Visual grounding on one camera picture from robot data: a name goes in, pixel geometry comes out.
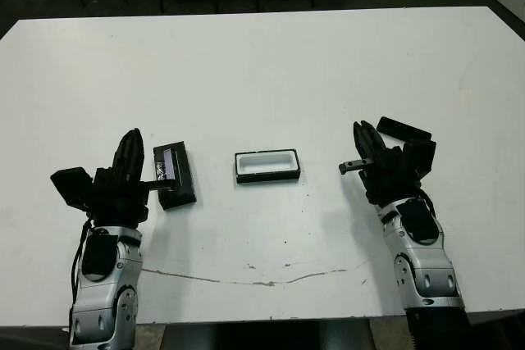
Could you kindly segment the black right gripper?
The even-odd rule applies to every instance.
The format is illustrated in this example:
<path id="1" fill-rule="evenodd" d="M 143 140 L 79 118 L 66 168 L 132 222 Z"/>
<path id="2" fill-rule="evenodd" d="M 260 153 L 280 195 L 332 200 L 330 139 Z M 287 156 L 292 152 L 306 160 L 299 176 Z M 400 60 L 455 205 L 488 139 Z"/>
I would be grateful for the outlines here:
<path id="1" fill-rule="evenodd" d="M 388 205 L 418 195 L 421 181 L 405 167 L 401 148 L 386 148 L 379 132 L 365 120 L 354 122 L 353 133 L 361 159 L 340 163 L 339 171 L 358 172 L 369 203 Z"/>

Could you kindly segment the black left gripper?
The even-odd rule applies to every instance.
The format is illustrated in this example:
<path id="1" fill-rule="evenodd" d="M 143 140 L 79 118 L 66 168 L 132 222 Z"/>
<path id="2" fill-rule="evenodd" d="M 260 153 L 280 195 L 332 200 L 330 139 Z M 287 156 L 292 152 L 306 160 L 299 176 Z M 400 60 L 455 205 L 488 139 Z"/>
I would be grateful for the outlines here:
<path id="1" fill-rule="evenodd" d="M 153 190 L 177 190 L 177 180 L 142 181 L 144 141 L 138 128 L 121 138 L 110 168 L 98 168 L 90 194 L 88 217 L 99 226 L 137 227 L 148 218 Z"/>

